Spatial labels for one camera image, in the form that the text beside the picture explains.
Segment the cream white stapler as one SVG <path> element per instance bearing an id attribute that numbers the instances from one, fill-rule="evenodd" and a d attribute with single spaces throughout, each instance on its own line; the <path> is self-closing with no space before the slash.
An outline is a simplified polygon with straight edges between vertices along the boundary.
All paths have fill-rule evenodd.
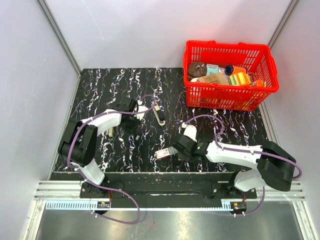
<path id="1" fill-rule="evenodd" d="M 102 133 L 102 136 L 113 138 L 115 134 L 115 128 L 111 127 Z"/>

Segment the red white staple box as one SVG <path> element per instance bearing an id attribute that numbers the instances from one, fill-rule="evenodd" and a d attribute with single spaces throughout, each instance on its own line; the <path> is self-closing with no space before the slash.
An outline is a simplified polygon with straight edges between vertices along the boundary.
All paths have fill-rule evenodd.
<path id="1" fill-rule="evenodd" d="M 156 151 L 155 157 L 157 160 L 160 160 L 160 159 L 175 155 L 177 153 L 178 151 L 173 146 L 171 146 L 171 147 L 167 147 L 167 148 Z"/>

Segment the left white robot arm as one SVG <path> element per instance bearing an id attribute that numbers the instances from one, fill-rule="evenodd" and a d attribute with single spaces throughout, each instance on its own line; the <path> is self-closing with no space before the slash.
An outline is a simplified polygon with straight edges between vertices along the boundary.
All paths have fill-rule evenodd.
<path id="1" fill-rule="evenodd" d="M 148 108 L 137 100 L 128 98 L 111 109 L 86 119 L 69 119 L 58 146 L 58 154 L 67 160 L 71 168 L 83 174 L 92 183 L 91 192 L 98 198 L 107 195 L 105 174 L 94 160 L 97 138 L 102 133 L 122 127 L 133 134 L 141 123 Z"/>

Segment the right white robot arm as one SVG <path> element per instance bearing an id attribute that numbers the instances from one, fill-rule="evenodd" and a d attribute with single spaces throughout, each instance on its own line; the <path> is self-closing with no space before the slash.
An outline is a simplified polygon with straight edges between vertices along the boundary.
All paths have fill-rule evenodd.
<path id="1" fill-rule="evenodd" d="M 263 145 L 242 146 L 216 140 L 195 141 L 179 134 L 172 146 L 186 161 L 229 163 L 249 168 L 234 173 L 230 178 L 227 192 L 233 198 L 264 186 L 288 192 L 291 190 L 295 169 L 298 168 L 296 159 L 273 141 Z"/>

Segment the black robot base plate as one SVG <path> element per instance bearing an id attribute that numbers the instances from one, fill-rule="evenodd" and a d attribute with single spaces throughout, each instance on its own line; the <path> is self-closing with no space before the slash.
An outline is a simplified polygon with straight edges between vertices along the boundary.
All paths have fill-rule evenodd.
<path id="1" fill-rule="evenodd" d="M 222 200 L 242 201 L 256 200 L 255 189 L 246 193 L 229 193 L 229 172 L 198 173 L 108 173 L 103 183 L 107 190 L 97 188 L 84 182 L 79 196 L 82 199 L 110 198 L 111 208 L 134 208 L 134 203 L 118 189 L 131 195 L 141 209 L 181 210 L 223 208 Z"/>

